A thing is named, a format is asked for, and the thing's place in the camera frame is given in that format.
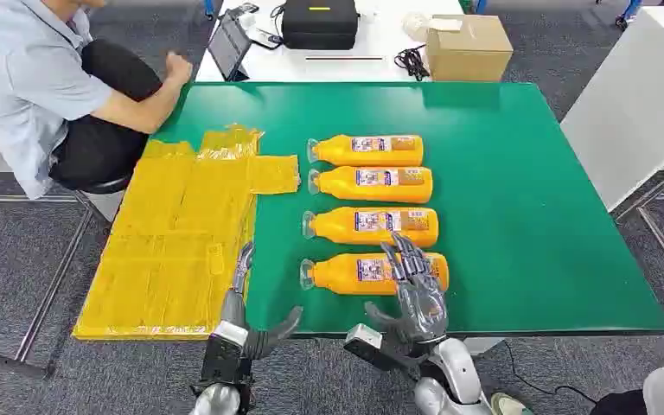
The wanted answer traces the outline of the person's right hand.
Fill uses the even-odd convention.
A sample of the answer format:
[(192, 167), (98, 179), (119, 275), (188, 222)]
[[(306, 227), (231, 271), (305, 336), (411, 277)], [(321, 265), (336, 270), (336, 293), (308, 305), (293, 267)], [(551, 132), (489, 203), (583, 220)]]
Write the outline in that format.
[(166, 56), (166, 70), (164, 82), (182, 87), (191, 80), (193, 65), (183, 56), (174, 51), (169, 51)]

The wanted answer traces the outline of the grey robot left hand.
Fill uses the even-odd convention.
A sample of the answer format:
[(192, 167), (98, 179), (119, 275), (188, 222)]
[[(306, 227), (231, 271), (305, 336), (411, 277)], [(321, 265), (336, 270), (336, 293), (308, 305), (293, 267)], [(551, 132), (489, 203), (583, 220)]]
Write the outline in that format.
[(240, 249), (232, 283), (223, 299), (220, 323), (214, 330), (215, 334), (224, 335), (226, 339), (241, 346), (242, 356), (249, 360), (263, 359), (270, 354), (282, 340), (296, 331), (303, 316), (303, 306), (297, 305), (273, 329), (256, 330), (247, 323), (244, 295), (254, 250), (253, 241), (247, 242)]

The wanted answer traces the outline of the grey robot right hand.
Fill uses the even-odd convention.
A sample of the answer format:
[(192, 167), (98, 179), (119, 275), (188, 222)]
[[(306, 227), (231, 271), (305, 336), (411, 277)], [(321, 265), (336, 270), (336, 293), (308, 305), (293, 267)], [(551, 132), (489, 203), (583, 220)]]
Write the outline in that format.
[(445, 337), (448, 312), (444, 292), (425, 253), (406, 236), (391, 232), (393, 245), (380, 244), (392, 268), (400, 316), (389, 316), (372, 302), (364, 309), (375, 326), (403, 342), (434, 342)]

